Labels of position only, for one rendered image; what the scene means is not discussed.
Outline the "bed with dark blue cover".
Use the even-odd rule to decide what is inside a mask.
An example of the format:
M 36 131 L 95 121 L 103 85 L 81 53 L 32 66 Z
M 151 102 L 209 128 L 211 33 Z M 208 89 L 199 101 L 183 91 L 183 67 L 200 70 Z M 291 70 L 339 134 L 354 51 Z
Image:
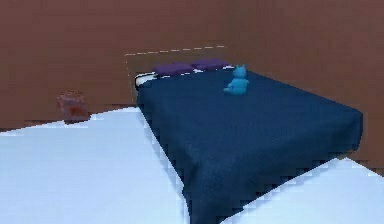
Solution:
M 357 150 L 360 111 L 248 72 L 245 94 L 225 92 L 226 64 L 160 75 L 159 65 L 224 59 L 223 46 L 128 53 L 135 103 L 183 183 L 190 224 L 220 224 L 244 205 Z

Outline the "purple pillow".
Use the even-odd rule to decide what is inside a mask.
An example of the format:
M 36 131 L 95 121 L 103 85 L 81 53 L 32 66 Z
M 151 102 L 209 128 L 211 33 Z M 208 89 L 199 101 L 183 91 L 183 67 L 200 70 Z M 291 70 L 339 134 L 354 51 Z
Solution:
M 215 70 L 228 66 L 228 63 L 222 59 L 201 59 L 191 63 L 194 69 L 198 70 Z
M 183 73 L 192 72 L 194 68 L 186 63 L 171 63 L 158 65 L 153 68 L 153 71 L 160 76 L 171 76 Z

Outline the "light blue teddy bear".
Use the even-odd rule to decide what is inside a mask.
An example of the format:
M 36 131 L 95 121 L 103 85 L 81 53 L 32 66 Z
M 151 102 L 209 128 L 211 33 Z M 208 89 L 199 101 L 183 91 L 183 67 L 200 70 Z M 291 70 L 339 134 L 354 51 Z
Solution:
M 232 74 L 233 79 L 227 84 L 223 91 L 231 95 L 244 95 L 249 84 L 246 65 L 236 65 Z

